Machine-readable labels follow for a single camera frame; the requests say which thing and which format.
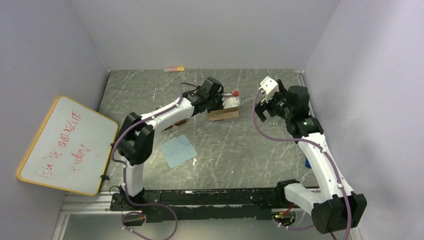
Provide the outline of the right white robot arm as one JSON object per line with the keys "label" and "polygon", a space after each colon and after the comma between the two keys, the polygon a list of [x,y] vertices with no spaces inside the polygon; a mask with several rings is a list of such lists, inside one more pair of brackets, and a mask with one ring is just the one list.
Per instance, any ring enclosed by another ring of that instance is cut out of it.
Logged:
{"label": "right white robot arm", "polygon": [[356,194],[340,172],[332,158],[324,130],[317,118],[310,114],[310,95],[304,86],[288,89],[280,80],[266,78],[261,82],[252,105],[252,120],[259,128],[256,118],[264,122],[278,116],[284,119],[289,140],[298,144],[318,183],[319,192],[312,192],[297,180],[278,183],[275,202],[280,207],[291,203],[311,216],[313,226],[321,234],[345,231],[349,237],[356,228],[367,206],[363,194]]}

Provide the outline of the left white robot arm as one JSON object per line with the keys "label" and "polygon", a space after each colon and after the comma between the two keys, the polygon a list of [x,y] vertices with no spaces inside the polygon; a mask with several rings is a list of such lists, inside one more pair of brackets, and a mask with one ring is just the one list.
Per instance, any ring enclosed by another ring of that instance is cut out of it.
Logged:
{"label": "left white robot arm", "polygon": [[153,152],[155,135],[199,113],[222,110],[223,96],[222,83],[207,77],[193,90],[181,91],[168,105],[141,115],[132,112],[126,116],[110,153],[110,159],[123,166],[119,191],[125,206],[137,210],[145,202],[144,163]]}

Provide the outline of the blue cleaning cloth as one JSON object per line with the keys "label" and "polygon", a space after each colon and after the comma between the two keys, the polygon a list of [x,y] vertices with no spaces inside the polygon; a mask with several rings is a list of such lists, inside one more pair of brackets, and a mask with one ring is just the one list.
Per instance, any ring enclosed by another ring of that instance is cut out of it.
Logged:
{"label": "blue cleaning cloth", "polygon": [[197,156],[193,144],[185,135],[173,137],[162,143],[160,149],[170,168],[175,168]]}

